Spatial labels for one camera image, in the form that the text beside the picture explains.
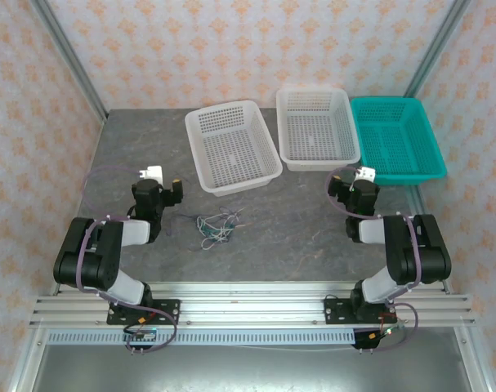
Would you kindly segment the large white perforated basket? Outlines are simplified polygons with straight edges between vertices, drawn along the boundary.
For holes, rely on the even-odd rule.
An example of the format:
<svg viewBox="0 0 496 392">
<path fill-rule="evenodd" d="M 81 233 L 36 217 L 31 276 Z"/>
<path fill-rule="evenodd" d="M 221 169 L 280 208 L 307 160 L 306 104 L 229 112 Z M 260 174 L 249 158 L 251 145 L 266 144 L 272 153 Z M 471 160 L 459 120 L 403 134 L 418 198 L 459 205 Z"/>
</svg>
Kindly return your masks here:
<svg viewBox="0 0 496 392">
<path fill-rule="evenodd" d="M 268 126 L 251 100 L 191 111 L 185 128 L 200 186 L 210 194 L 259 188 L 283 171 Z"/>
</svg>

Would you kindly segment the teal perforated basket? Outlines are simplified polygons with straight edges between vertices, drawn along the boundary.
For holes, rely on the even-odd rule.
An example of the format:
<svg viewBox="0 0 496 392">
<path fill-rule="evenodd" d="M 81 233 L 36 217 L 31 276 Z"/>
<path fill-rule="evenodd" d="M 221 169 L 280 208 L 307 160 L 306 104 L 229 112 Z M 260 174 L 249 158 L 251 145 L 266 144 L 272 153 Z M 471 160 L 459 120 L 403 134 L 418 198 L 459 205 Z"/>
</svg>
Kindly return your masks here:
<svg viewBox="0 0 496 392">
<path fill-rule="evenodd" d="M 445 161 L 420 100 L 363 96 L 351 101 L 361 162 L 379 185 L 420 185 L 447 175 Z"/>
</svg>

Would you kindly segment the small white perforated basket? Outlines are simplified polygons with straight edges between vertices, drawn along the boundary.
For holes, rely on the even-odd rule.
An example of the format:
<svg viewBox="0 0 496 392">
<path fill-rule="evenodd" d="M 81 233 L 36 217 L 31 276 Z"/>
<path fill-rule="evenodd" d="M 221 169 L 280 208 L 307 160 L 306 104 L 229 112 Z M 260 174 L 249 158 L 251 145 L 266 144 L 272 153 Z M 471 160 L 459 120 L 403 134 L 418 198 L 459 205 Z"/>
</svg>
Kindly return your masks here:
<svg viewBox="0 0 496 392">
<path fill-rule="evenodd" d="M 330 172 L 360 161 L 347 93 L 334 87 L 284 87 L 276 93 L 279 155 L 291 172 Z"/>
</svg>

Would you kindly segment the small circuit board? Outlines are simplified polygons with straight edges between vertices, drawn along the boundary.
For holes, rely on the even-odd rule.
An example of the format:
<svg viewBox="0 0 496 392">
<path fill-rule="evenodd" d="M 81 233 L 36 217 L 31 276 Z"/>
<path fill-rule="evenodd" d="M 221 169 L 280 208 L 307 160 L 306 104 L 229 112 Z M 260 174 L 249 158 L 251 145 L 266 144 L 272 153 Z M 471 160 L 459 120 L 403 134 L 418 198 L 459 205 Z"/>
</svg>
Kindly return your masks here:
<svg viewBox="0 0 496 392">
<path fill-rule="evenodd" d="M 157 331 L 149 328 L 131 328 L 123 329 L 125 341 L 130 342 L 155 342 L 157 339 Z"/>
<path fill-rule="evenodd" d="M 372 341 L 380 341 L 386 336 L 390 336 L 393 332 L 397 331 L 400 329 L 399 326 L 390 326 L 386 327 L 383 330 L 372 330 L 371 332 L 367 333 L 367 337 L 372 340 Z"/>
</svg>

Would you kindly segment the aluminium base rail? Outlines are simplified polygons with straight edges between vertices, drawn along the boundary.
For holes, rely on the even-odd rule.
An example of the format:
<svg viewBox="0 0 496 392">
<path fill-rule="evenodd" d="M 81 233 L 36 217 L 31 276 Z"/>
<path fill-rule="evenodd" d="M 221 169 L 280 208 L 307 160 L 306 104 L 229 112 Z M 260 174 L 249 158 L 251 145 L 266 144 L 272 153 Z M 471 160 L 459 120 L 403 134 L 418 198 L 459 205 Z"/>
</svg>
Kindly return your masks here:
<svg viewBox="0 0 496 392">
<path fill-rule="evenodd" d="M 151 283 L 160 299 L 181 301 L 183 328 L 324 328 L 324 298 L 347 298 L 352 282 Z M 420 285 L 400 297 L 414 309 L 399 316 L 411 326 L 470 327 L 479 322 L 469 295 L 445 292 L 442 283 Z M 30 327 L 105 327 L 108 304 L 92 295 L 61 285 L 51 296 L 40 296 Z"/>
</svg>

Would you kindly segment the aluminium frame post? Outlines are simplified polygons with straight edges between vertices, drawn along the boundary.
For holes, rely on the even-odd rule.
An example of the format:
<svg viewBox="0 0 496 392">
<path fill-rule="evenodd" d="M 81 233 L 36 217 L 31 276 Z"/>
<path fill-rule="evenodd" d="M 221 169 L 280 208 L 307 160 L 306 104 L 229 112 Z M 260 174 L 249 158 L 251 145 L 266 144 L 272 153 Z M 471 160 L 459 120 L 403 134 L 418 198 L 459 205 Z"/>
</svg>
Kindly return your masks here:
<svg viewBox="0 0 496 392">
<path fill-rule="evenodd" d="M 404 97 L 415 97 L 420 92 L 423 83 L 426 81 L 470 3 L 471 0 L 453 0 L 450 9 L 437 29 L 435 36 L 431 40 L 429 47 L 407 86 Z"/>
<path fill-rule="evenodd" d="M 49 33 L 51 40 L 54 42 L 56 49 L 60 53 L 62 59 L 68 66 L 69 71 L 79 85 L 84 97 L 87 100 L 87 103 L 90 105 L 94 114 L 104 123 L 108 118 L 108 111 L 92 84 L 92 81 L 89 78 L 81 60 L 78 58 L 78 55 L 74 50 L 74 46 L 68 39 L 49 1 L 29 0 L 29 3 L 36 11 L 43 26 Z"/>
</svg>

